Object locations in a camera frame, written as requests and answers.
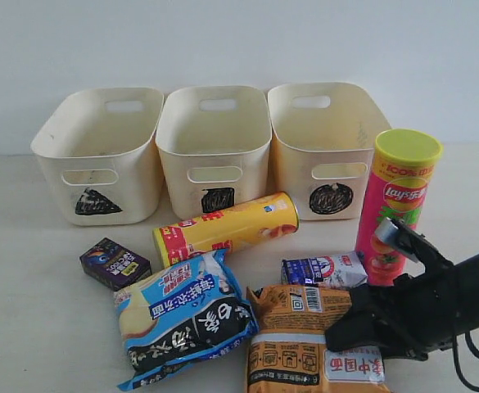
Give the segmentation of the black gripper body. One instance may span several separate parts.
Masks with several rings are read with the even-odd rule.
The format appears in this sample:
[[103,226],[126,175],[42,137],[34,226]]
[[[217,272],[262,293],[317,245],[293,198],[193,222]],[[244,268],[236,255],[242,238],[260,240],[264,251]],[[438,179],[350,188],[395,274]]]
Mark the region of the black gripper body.
[[453,344],[453,312],[436,291],[401,291],[390,287],[389,323],[379,323],[386,331],[387,347],[379,347],[388,359],[426,360],[436,350]]

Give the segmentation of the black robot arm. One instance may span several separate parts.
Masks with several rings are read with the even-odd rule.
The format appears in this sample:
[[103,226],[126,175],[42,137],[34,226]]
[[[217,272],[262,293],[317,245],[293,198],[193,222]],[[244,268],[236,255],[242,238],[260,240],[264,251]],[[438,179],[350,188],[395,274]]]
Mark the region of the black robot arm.
[[448,350],[454,337],[479,328],[479,254],[459,264],[442,255],[390,287],[363,284],[351,306],[324,336],[330,351],[376,346],[386,359],[425,361]]

